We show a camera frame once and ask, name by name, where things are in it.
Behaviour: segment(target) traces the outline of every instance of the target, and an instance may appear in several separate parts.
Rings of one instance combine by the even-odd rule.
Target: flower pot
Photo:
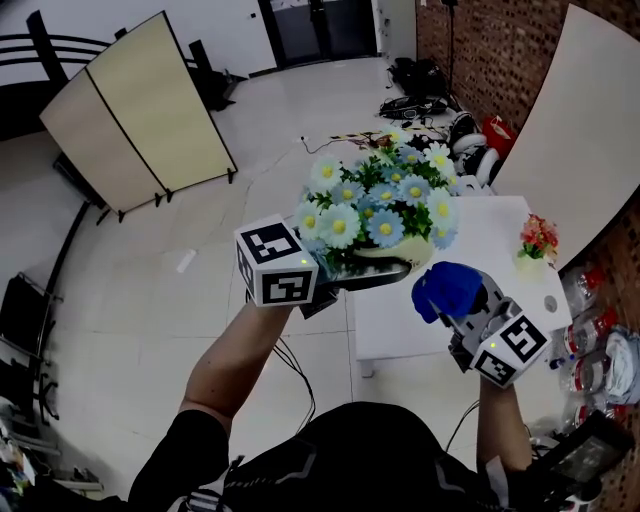
[[[356,249],[353,253],[363,258],[399,258],[411,263],[411,273],[423,267],[432,258],[435,247],[431,239],[421,236],[405,237],[390,248]]]
[[[528,254],[516,255],[513,262],[518,275],[525,281],[538,281],[544,278],[545,268],[548,263],[544,258],[532,258]]]

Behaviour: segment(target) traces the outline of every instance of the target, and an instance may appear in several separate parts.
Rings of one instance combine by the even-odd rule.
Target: white table
[[[551,332],[571,324],[558,273],[547,267],[538,280],[523,278],[514,256],[530,212],[523,197],[458,197],[458,236],[451,247],[436,251],[431,261],[402,281],[354,293],[356,359],[363,377],[372,375],[372,361],[413,357],[448,350],[452,331],[442,322],[427,324],[411,301],[413,284],[439,261],[462,263],[489,274],[505,296],[513,298],[540,330]],[[549,312],[551,295],[557,309]]]

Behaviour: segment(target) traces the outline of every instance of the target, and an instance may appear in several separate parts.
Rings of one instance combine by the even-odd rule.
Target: white partition board
[[[639,133],[640,43],[570,5],[538,99],[493,183],[558,224],[557,268],[640,184]]]
[[[118,127],[86,71],[40,119],[80,174],[112,210],[129,211],[165,192]]]
[[[164,13],[115,42],[87,68],[166,188],[175,191],[235,170]]]

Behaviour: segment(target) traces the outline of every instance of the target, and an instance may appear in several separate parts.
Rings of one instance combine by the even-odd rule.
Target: forearm
[[[191,372],[181,410],[201,409],[227,431],[282,334],[292,308],[249,302]]]
[[[524,471],[531,464],[531,445],[513,386],[500,389],[480,379],[478,460],[500,456],[506,471]]]

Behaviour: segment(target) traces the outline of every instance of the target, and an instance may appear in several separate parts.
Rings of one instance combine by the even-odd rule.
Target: door
[[[280,69],[376,55],[371,0],[260,0]]]

